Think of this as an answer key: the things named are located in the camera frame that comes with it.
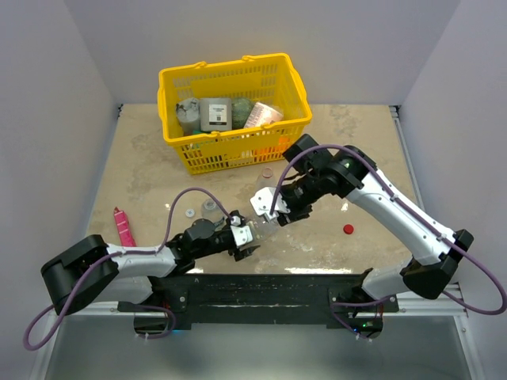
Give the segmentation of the large clear square bottle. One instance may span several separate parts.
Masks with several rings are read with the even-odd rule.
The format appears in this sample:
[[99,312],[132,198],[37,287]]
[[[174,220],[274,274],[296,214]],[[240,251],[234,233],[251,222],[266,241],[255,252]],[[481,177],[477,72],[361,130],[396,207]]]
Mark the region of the large clear square bottle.
[[267,240],[280,229],[275,221],[266,221],[262,216],[254,215],[250,221],[253,228],[253,236],[257,240]]

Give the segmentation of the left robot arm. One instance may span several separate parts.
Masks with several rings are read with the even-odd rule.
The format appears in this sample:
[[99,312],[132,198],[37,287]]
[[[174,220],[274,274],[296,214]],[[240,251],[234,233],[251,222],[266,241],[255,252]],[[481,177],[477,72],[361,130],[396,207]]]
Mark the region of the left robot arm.
[[179,276],[195,267],[196,260],[228,252],[236,261],[257,248],[255,225],[232,211],[232,220],[217,229],[205,218],[197,219],[183,233],[159,247],[125,247],[108,244],[100,234],[92,234],[49,260],[41,275],[57,314],[74,314],[93,302],[107,301],[119,279],[141,278],[143,285],[125,291],[117,299],[156,310],[164,301],[164,291],[150,277]]

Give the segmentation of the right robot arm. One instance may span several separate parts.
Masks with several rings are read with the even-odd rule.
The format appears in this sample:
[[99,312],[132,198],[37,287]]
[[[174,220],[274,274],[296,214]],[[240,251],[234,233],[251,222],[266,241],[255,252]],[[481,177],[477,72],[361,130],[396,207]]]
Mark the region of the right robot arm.
[[358,309],[372,310],[381,298],[406,291],[426,299],[442,294],[471,247],[474,237],[469,231],[454,231],[429,217],[354,146],[332,154],[304,134],[283,156],[300,177],[280,188],[280,199],[288,207],[278,216],[280,225],[308,218],[313,203],[323,196],[339,196],[369,213],[412,254],[394,267],[362,274],[348,297]]

